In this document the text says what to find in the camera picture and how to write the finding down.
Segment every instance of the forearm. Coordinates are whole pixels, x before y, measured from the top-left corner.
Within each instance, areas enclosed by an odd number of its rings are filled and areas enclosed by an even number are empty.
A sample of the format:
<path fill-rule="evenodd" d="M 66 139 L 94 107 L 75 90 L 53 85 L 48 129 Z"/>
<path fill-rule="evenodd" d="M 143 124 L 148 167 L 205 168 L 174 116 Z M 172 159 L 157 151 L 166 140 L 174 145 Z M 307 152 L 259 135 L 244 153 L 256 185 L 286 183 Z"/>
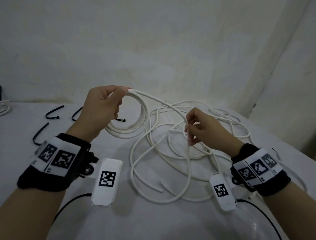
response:
<path fill-rule="evenodd" d="M 290 240 L 315 239 L 316 202 L 296 184 L 263 199 Z"/>
<path fill-rule="evenodd" d="M 16 189 L 0 208 L 1 239 L 46 239 L 65 192 Z"/>

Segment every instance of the table surface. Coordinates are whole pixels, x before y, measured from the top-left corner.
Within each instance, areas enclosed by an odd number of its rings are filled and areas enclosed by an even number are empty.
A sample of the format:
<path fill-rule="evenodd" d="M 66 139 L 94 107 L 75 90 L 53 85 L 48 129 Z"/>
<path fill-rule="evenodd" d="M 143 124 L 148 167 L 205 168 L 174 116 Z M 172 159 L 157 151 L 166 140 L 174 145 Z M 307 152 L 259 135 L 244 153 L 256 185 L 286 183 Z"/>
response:
<path fill-rule="evenodd" d="M 10 105 L 12 111 L 0 117 L 0 204 L 16 188 L 18 177 L 30 164 L 28 157 L 37 148 L 32 142 L 34 134 L 47 122 L 50 124 L 38 136 L 37 142 L 43 142 L 52 135 L 65 132 L 73 123 L 71 115 L 81 107 L 78 104 L 66 104 L 64 108 L 52 114 L 52 116 L 59 115 L 59 120 L 47 120 L 45 114 L 61 104 L 10 103 Z M 284 163 L 304 180 L 309 194 L 316 199 L 315 161 L 235 111 L 224 107 L 223 109 L 241 120 L 251 131 L 257 146 L 265 148 L 273 156 L 275 153 L 272 148 L 278 151 Z M 128 105 L 121 106 L 119 117 L 126 118 L 126 124 L 129 125 L 138 118 L 139 113 L 139 104 L 131 101 Z M 179 119 L 179 116 L 169 112 L 163 113 L 160 121 L 172 123 L 176 119 Z M 166 129 L 168 128 L 158 128 L 153 133 L 154 141 L 157 141 Z M 243 130 L 236 128 L 236 132 L 242 133 Z M 115 202 L 110 207 L 104 207 L 92 206 L 89 197 L 74 201 L 60 214 L 47 239 L 278 239 L 264 216 L 246 203 L 240 203 L 238 210 L 234 212 L 223 213 L 214 198 L 201 203 L 180 199 L 166 205 L 146 201 L 135 192 L 130 183 L 129 154 L 137 139 L 138 137 L 115 138 L 104 130 L 93 140 L 91 150 L 98 158 L 123 161 Z M 176 149 L 183 150 L 184 138 L 180 134 L 174 134 L 172 142 Z M 146 139 L 140 141 L 135 149 L 134 158 L 136 159 L 149 147 Z M 159 148 L 168 151 L 166 143 L 159 145 Z M 230 163 L 222 159 L 220 161 L 225 172 L 229 173 Z M 185 161 L 179 164 L 185 169 Z M 156 186 L 159 186 L 159 180 L 163 179 L 175 192 L 179 192 L 186 182 L 184 175 L 171 168 L 154 151 L 144 157 L 137 165 L 137 170 Z M 193 174 L 209 176 L 212 172 L 206 159 L 192 161 Z M 172 197 L 168 193 L 156 193 L 139 182 L 138 184 L 149 196 L 158 199 Z M 75 180 L 67 190 L 62 206 L 77 195 L 91 193 L 93 185 L 93 179 Z M 192 180 L 186 196 L 203 197 L 209 192 L 208 183 Z M 245 190 L 241 187 L 234 188 L 233 193 L 236 198 L 246 196 Z M 262 200 L 255 197 L 252 202 L 266 212 L 276 224 L 283 239 L 287 239 Z M 255 229 L 257 229 L 256 238 L 253 237 Z"/>

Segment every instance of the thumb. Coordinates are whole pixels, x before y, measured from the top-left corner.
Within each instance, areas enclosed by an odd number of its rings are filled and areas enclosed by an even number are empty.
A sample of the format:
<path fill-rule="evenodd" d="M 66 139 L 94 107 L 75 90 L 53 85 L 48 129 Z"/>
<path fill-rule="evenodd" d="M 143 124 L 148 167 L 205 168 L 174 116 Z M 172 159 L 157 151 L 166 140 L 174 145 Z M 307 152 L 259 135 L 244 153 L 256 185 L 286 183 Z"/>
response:
<path fill-rule="evenodd" d="M 126 95 L 127 92 L 128 87 L 118 88 L 111 94 L 107 101 L 116 106 L 119 103 L 119 101 Z"/>
<path fill-rule="evenodd" d="M 187 128 L 188 128 L 189 134 L 196 136 L 198 138 L 199 135 L 201 134 L 201 130 L 199 129 L 199 125 L 200 124 L 195 124 L 195 125 L 188 124 Z"/>

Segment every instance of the person's right hand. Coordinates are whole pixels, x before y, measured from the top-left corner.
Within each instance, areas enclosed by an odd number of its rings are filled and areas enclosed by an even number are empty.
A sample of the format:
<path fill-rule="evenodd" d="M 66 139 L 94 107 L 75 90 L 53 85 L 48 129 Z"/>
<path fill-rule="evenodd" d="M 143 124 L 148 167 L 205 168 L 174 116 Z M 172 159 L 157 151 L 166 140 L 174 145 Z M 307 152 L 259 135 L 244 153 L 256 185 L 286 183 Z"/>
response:
<path fill-rule="evenodd" d="M 185 132 L 189 131 L 190 146 L 203 142 L 212 149 L 234 157 L 244 145 L 242 141 L 229 133 L 215 118 L 198 108 L 191 109 L 186 119 L 188 124 L 185 126 Z"/>

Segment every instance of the person's left hand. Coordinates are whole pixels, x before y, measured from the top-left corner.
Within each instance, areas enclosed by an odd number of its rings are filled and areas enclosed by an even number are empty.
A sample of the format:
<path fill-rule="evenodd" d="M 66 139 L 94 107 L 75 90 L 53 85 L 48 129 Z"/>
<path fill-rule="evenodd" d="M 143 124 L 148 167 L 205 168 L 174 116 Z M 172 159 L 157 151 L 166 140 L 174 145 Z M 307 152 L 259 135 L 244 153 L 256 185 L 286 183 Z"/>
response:
<path fill-rule="evenodd" d="M 118 117 L 119 106 L 128 89 L 114 85 L 90 89 L 80 116 L 66 133 L 91 142 L 112 119 Z"/>

